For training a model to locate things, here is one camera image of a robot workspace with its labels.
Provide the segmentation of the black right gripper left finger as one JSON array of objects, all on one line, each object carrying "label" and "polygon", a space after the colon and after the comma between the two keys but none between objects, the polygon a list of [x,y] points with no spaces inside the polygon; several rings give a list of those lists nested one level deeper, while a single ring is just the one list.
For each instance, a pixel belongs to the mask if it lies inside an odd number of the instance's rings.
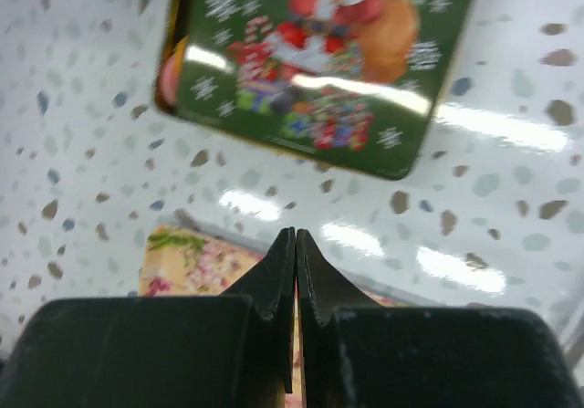
[{"label": "black right gripper left finger", "polygon": [[281,407],[292,390],[296,233],[216,296],[68,298],[26,325],[4,407]]}]

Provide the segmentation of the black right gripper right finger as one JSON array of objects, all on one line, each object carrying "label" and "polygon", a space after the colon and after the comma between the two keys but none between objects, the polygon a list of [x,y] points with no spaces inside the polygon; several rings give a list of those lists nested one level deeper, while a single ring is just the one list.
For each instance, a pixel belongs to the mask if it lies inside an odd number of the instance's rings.
[{"label": "black right gripper right finger", "polygon": [[580,407],[548,325],[525,309],[385,307],[297,233],[307,407]]}]

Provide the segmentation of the floral cookie tin box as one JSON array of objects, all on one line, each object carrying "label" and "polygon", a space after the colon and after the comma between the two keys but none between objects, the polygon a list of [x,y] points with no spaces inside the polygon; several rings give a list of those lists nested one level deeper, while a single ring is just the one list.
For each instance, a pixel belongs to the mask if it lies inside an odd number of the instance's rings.
[{"label": "floral cookie tin box", "polygon": [[193,0],[170,0],[166,16],[159,66],[153,83],[153,102],[158,110],[169,115],[176,114],[192,3]]}]

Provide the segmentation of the pink round cookie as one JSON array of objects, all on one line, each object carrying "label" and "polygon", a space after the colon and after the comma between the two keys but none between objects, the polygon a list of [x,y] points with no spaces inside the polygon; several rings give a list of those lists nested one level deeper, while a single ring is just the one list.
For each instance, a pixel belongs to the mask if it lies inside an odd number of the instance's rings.
[{"label": "pink round cookie", "polygon": [[178,85],[182,71],[182,63],[175,54],[168,57],[161,66],[158,80],[162,100],[170,107],[177,101]]}]

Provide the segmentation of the gold tin lid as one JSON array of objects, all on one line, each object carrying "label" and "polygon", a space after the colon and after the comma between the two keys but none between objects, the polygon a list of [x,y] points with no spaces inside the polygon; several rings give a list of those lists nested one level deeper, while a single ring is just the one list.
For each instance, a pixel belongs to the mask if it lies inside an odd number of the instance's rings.
[{"label": "gold tin lid", "polygon": [[400,180],[474,0],[193,0],[177,116]]}]

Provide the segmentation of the floral serving tray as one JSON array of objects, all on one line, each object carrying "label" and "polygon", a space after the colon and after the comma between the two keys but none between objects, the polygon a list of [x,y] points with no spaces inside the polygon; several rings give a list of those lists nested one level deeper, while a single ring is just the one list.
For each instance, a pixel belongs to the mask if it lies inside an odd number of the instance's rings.
[{"label": "floral serving tray", "polygon": [[356,286],[305,230],[285,228],[264,254],[161,226],[147,241],[143,297],[189,297],[186,368],[167,407],[360,407],[340,316],[388,299]]}]

